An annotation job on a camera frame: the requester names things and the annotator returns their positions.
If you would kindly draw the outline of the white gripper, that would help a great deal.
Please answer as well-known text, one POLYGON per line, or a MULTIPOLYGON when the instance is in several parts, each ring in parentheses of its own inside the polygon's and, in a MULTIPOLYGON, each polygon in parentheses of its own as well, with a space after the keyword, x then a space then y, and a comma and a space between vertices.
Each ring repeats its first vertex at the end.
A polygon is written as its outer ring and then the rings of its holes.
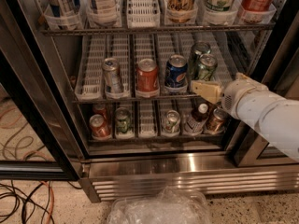
POLYGON ((223 86, 216 81, 193 80, 191 90, 212 104, 216 104, 221 100, 222 108, 233 118, 238 119, 237 106, 241 99, 249 91, 267 91, 268 88, 245 74, 237 72, 235 80, 227 85, 223 95, 223 86))

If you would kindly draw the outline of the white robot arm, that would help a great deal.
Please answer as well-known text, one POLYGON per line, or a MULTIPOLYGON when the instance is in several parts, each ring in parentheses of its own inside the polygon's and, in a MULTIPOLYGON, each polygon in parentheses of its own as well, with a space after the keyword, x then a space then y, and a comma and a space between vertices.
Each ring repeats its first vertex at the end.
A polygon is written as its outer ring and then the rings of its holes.
POLYGON ((191 90, 250 126, 270 145, 299 161, 299 101, 286 99, 242 73, 223 87, 220 82, 192 80, 191 90))

